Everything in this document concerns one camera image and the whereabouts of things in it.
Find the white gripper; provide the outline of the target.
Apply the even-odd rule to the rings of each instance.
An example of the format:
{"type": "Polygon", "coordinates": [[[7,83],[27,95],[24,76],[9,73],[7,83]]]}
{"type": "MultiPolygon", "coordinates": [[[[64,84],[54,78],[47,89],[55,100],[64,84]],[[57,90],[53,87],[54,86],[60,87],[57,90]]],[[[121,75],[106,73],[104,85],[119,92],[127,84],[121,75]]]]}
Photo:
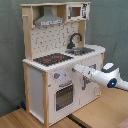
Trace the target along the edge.
{"type": "Polygon", "coordinates": [[[76,64],[74,66],[74,69],[78,71],[79,73],[81,73],[84,77],[87,77],[87,78],[91,77],[92,69],[87,66],[76,64]]]}

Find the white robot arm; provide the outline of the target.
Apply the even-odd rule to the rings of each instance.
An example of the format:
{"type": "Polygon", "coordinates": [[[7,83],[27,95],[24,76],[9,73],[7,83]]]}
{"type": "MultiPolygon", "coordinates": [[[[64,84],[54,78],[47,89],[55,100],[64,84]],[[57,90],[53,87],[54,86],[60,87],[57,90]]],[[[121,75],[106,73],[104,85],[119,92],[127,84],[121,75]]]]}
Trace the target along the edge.
{"type": "Polygon", "coordinates": [[[99,85],[128,91],[128,82],[121,79],[119,68],[113,63],[107,63],[101,70],[79,64],[76,64],[74,69],[99,85]]]}

